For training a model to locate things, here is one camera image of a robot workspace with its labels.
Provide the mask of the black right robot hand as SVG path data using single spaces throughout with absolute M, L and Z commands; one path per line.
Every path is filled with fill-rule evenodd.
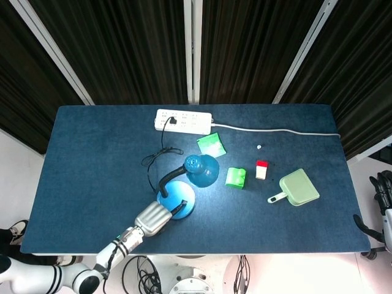
M 375 188 L 374 200 L 378 202 L 380 213 L 384 216 L 385 211 L 391 208 L 391 171 L 378 172 L 376 178 L 370 176 L 369 180 Z

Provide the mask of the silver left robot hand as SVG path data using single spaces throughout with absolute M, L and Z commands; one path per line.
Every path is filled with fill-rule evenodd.
M 182 200 L 178 206 L 169 211 L 157 201 L 153 201 L 135 218 L 135 226 L 143 232 L 143 236 L 154 236 L 186 205 L 187 201 Z

